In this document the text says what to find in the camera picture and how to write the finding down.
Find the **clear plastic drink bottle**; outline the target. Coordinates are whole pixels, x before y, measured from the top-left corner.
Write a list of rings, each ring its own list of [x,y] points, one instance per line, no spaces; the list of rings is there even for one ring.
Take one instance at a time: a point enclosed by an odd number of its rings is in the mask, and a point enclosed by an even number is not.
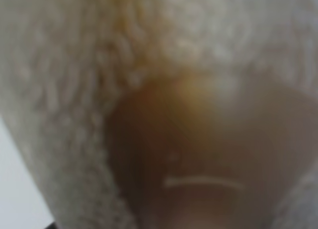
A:
[[[0,113],[57,229],[318,226],[318,0],[0,0]]]

